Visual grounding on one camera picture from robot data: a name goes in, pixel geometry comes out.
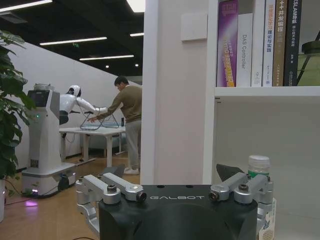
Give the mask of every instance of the man's hand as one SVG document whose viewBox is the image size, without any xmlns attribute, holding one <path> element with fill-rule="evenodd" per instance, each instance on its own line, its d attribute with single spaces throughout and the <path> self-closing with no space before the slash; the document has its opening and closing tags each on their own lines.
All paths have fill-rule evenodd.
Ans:
<svg viewBox="0 0 320 240">
<path fill-rule="evenodd" d="M 89 118 L 89 119 L 88 119 L 88 122 L 94 123 L 94 122 L 97 121 L 97 120 L 98 120 L 98 118 L 95 116 L 95 117 Z"/>
</svg>

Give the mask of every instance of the white sneaker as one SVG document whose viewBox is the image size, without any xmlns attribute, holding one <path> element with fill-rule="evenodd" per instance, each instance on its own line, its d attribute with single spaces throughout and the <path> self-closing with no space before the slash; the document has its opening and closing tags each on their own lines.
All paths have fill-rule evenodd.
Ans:
<svg viewBox="0 0 320 240">
<path fill-rule="evenodd" d="M 124 170 L 124 175 L 139 175 L 139 170 L 138 169 L 132 169 L 132 168 L 126 168 Z"/>
</svg>

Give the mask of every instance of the brown sweater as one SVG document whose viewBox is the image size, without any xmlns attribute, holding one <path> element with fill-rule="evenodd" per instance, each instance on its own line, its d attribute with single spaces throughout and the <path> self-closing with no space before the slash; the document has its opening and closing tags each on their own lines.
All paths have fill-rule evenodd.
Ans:
<svg viewBox="0 0 320 240">
<path fill-rule="evenodd" d="M 127 123 L 141 120 L 142 115 L 142 88 L 138 86 L 126 86 L 114 98 L 112 105 L 108 108 L 106 113 L 97 116 L 97 119 L 104 119 L 113 114 L 119 105 L 123 103 L 121 111 Z"/>
</svg>

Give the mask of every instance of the screw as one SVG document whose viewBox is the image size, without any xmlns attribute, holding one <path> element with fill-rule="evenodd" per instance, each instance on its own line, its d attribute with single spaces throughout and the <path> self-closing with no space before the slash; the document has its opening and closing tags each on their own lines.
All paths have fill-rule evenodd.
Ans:
<svg viewBox="0 0 320 240">
<path fill-rule="evenodd" d="M 219 193 L 217 192 L 210 192 L 209 193 L 209 199 L 211 199 L 213 202 L 219 201 Z"/>
<path fill-rule="evenodd" d="M 117 187 L 114 184 L 109 185 L 106 190 L 108 191 L 108 194 L 113 194 L 117 192 Z"/>
<path fill-rule="evenodd" d="M 248 185 L 246 185 L 246 184 L 240 184 L 240 185 L 239 185 L 239 190 L 240 190 L 241 192 L 246 193 L 246 192 L 249 191 L 249 187 L 248 187 Z"/>
<path fill-rule="evenodd" d="M 147 194 L 143 191 L 138 192 L 136 195 L 136 201 L 138 203 L 143 203 L 147 199 Z"/>
</svg>

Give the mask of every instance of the ceiling light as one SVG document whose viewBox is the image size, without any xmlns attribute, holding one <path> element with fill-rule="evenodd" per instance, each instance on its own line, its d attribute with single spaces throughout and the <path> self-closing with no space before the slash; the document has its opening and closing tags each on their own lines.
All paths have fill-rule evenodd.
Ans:
<svg viewBox="0 0 320 240">
<path fill-rule="evenodd" d="M 144 13 L 146 11 L 146 0 L 126 0 L 132 11 L 135 13 Z"/>
<path fill-rule="evenodd" d="M 89 61 L 89 60 L 102 60 L 102 59 L 126 59 L 133 58 L 134 55 L 123 55 L 123 56 L 103 56 L 103 57 L 89 57 L 89 58 L 80 58 L 80 61 Z"/>
<path fill-rule="evenodd" d="M 55 44 L 70 44 L 70 43 L 80 43 L 80 42 L 98 41 L 98 40 L 106 40 L 106 39 L 107 39 L 106 36 L 102 36 L 102 37 L 67 40 L 67 41 L 43 42 L 43 43 L 40 43 L 40 45 L 45 46 L 45 45 L 55 45 Z"/>
<path fill-rule="evenodd" d="M 34 1 L 34 2 L 25 3 L 25 4 L 21 4 L 21 5 L 9 6 L 9 7 L 5 7 L 5 8 L 0 8 L 0 13 L 11 11 L 11 10 L 16 10 L 16 9 L 28 8 L 28 7 L 32 7 L 32 6 L 36 6 L 36 5 L 41 5 L 41 4 L 49 4 L 49 3 L 52 3 L 52 0 Z"/>
<path fill-rule="evenodd" d="M 138 37 L 138 36 L 144 36 L 145 34 L 143 32 L 140 33 L 131 33 L 130 37 Z"/>
</svg>

